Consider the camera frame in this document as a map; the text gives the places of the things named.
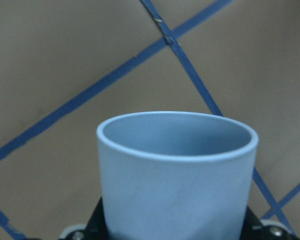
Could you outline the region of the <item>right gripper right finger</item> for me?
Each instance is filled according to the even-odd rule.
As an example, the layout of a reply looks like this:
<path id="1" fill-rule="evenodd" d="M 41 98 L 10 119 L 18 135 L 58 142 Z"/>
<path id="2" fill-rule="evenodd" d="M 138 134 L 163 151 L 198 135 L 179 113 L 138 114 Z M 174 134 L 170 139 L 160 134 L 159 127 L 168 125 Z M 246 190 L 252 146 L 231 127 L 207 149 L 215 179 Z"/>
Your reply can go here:
<path id="1" fill-rule="evenodd" d="M 246 208 L 240 240 L 296 240 L 286 229 L 275 224 L 264 225 L 250 207 Z"/>

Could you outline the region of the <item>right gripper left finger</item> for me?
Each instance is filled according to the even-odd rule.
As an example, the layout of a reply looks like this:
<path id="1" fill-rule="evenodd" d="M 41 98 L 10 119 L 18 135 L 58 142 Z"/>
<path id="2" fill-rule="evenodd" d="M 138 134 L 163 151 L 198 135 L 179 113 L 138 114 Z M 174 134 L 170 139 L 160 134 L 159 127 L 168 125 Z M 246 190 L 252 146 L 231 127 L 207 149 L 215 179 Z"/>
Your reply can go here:
<path id="1" fill-rule="evenodd" d="M 103 199 L 100 198 L 87 224 L 75 224 L 66 227 L 59 240 L 109 240 L 104 216 Z"/>

